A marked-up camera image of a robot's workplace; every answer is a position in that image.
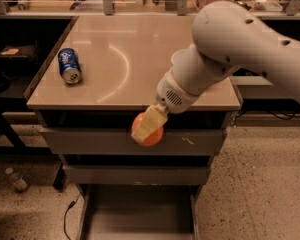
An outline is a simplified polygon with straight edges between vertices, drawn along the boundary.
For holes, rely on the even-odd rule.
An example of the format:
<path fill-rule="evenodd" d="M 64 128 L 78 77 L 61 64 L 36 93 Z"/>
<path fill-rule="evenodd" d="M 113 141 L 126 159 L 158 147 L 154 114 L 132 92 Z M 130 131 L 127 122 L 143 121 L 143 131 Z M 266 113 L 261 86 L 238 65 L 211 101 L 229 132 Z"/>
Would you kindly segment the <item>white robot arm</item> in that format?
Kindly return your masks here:
<path fill-rule="evenodd" d="M 192 40 L 158 83 L 157 103 L 132 130 L 136 142 L 144 142 L 170 113 L 186 111 L 210 86 L 240 68 L 263 71 L 300 104 L 300 41 L 276 32 L 241 6 L 217 1 L 203 7 L 193 21 Z"/>

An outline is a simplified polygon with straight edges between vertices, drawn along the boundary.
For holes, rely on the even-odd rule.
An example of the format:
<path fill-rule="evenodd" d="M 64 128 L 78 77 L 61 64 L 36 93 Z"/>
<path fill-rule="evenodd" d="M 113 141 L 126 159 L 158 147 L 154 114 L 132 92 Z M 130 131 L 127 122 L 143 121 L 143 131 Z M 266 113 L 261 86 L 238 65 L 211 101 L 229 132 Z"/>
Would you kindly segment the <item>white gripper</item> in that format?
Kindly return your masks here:
<path fill-rule="evenodd" d="M 167 113 L 185 112 L 200 98 L 206 88 L 206 78 L 200 70 L 175 73 L 170 69 L 157 86 L 156 99 L 159 104 L 150 105 L 145 112 L 142 112 L 143 119 L 132 131 L 131 137 L 136 142 L 143 142 L 163 127 L 168 119 Z"/>

